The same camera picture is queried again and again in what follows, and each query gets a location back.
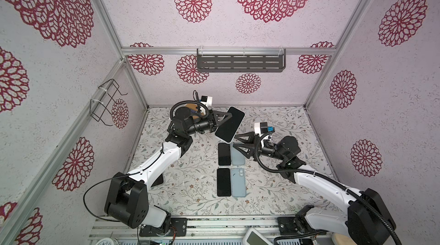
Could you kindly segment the light blue phone case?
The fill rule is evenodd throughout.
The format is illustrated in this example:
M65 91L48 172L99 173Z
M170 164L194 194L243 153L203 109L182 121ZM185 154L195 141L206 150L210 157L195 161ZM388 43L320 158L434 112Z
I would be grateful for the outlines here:
M245 156L230 144L230 158L232 166L243 166L245 165Z
M243 168L232 168L231 177L231 195L235 198L244 198L246 196L245 170Z

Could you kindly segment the black phone with screen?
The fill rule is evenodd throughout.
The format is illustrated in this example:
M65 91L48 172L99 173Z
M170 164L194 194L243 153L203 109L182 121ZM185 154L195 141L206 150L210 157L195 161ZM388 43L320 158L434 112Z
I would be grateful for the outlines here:
M231 196L231 175L229 168L217 169L217 196Z

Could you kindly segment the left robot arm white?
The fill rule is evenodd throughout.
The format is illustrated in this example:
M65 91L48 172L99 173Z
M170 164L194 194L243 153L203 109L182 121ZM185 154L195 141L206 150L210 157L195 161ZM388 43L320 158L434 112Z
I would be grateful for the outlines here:
M164 171L190 149L193 135L205 131L214 133L221 141L230 143L245 114L235 107L222 112L212 110L196 101L197 109L185 100L170 110L168 136L159 149L142 165L128 173L111 178L104 212L130 228L150 226L166 232L171 226L169 212L149 203L149 190Z

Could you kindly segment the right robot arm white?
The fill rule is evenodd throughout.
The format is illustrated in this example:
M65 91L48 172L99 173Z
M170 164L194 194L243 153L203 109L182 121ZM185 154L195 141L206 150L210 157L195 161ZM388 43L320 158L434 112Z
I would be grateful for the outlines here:
M294 184L306 187L339 208L327 211L312 205L303 207L293 218L292 231L277 237L300 239L332 232L351 238L357 245L382 245L388 238L399 245L396 224L378 192L351 188L316 172L299 159L297 139L286 136L277 143L272 133L248 132L235 135L233 147L253 159L267 172L280 175Z

